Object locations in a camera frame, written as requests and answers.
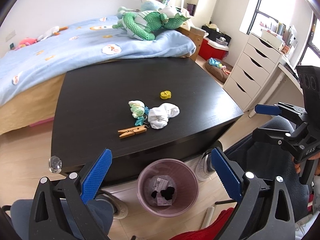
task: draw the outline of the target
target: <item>black table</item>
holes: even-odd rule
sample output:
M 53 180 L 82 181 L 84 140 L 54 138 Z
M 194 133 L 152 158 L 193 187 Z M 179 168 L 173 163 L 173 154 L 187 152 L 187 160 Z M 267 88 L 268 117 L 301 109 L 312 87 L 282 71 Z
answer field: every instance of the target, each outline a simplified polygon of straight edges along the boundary
M 172 98 L 162 100 L 160 92 Z M 162 103 L 180 114 L 160 130 L 120 139 L 117 130 L 133 127 L 128 102 L 149 108 Z M 55 113 L 51 155 L 62 160 L 62 174 L 79 171 L 105 148 L 112 165 L 107 187 L 137 179 L 151 162 L 186 161 L 217 140 L 241 115 L 232 98 L 194 61 L 186 58 L 128 59 L 67 72 Z

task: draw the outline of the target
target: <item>black window frame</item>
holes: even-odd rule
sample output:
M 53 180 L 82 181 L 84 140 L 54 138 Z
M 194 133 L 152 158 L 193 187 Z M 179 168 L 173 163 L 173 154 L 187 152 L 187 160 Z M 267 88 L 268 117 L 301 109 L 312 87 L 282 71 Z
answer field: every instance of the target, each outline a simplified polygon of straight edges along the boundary
M 310 48 L 319 58 L 320 58 L 320 48 L 317 48 L 313 43 L 313 36 L 315 35 L 315 31 L 316 31 L 316 25 L 317 25 L 317 17 L 315 14 L 313 14 L 313 19 L 312 19 L 312 26 L 311 26 L 311 30 L 309 33 L 309 37 L 308 37 L 308 41 L 307 44 L 304 46 L 303 52 L 301 54 L 300 60 L 298 61 L 297 65 L 301 65 L 301 62 L 304 58 L 304 55 L 307 51 L 307 48 Z
M 260 4 L 261 4 L 261 0 L 258 0 L 257 6 L 256 6 L 256 8 L 255 8 L 255 10 L 254 10 L 254 14 L 253 14 L 252 20 L 251 20 L 251 22 L 250 22 L 250 25 L 249 25 L 249 28 L 248 28 L 248 31 L 247 31 L 247 35 L 250 34 L 250 31 L 251 31 L 251 29 L 252 29 L 252 27 L 253 27 L 254 21 L 256 20 L 256 17 L 257 17 L 257 14 L 258 14 L 258 13 L 259 13 L 259 14 L 262 14 L 262 15 L 265 16 L 265 17 L 274 19 L 277 23 L 279 22 L 277 19 L 273 18 L 272 16 L 270 16 L 270 15 L 268 15 L 268 14 L 260 11 L 260 10 L 259 10 Z

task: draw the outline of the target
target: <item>bed frame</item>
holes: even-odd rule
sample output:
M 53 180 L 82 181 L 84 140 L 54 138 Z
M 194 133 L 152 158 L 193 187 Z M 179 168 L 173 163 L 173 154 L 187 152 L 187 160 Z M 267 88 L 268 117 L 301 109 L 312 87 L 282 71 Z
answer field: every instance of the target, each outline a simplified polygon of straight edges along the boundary
M 190 59 L 196 61 L 205 32 L 191 27 L 180 27 L 177 31 L 189 37 L 196 45 Z M 51 78 L 15 96 L 0 107 L 0 135 L 35 123 L 51 121 L 54 117 L 58 97 L 65 74 Z

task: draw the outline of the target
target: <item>brown pet bed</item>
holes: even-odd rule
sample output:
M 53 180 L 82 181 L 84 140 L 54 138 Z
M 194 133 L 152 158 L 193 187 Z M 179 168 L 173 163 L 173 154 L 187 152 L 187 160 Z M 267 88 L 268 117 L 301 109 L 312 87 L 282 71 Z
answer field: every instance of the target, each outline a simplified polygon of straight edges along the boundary
M 231 66 L 230 64 L 224 62 L 221 59 L 217 59 L 217 61 L 219 61 L 222 65 L 226 66 L 227 70 L 231 71 L 233 69 L 233 66 Z M 211 66 L 209 64 L 209 60 L 207 60 L 207 62 L 205 63 L 205 68 L 206 70 L 212 74 L 214 77 L 216 77 L 218 80 L 220 80 L 221 82 L 226 82 L 227 78 L 229 75 L 226 75 L 220 68 L 217 68 L 215 66 Z

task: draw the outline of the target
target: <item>silver screw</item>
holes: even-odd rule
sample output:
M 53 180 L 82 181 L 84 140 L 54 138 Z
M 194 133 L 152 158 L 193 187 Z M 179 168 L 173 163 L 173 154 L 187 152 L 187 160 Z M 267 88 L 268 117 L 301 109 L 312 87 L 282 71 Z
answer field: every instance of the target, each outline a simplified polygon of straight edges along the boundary
M 73 173 L 69 174 L 69 178 L 70 179 L 75 179 L 76 177 L 78 177 L 78 174 L 76 172 L 73 172 Z
M 279 182 L 283 182 L 283 178 L 281 176 L 276 176 L 276 180 Z
M 47 177 L 42 177 L 41 178 L 41 180 L 40 180 L 40 182 L 42 183 L 42 184 L 44 184 L 44 183 L 46 183 L 47 182 Z
M 251 172 L 251 171 L 247 171 L 245 173 L 245 176 L 248 178 L 248 179 L 253 179 L 254 178 L 254 174 Z

